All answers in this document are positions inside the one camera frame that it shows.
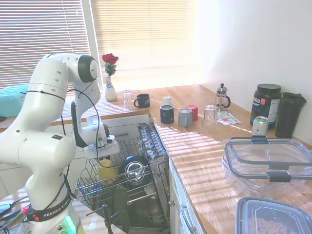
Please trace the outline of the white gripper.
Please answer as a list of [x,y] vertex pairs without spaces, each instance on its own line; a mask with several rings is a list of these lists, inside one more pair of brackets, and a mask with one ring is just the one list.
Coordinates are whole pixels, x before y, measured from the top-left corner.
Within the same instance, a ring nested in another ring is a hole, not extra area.
[[92,144],[84,147],[84,152],[87,159],[96,159],[97,157],[105,157],[119,153],[119,145],[116,140],[103,147],[96,147]]

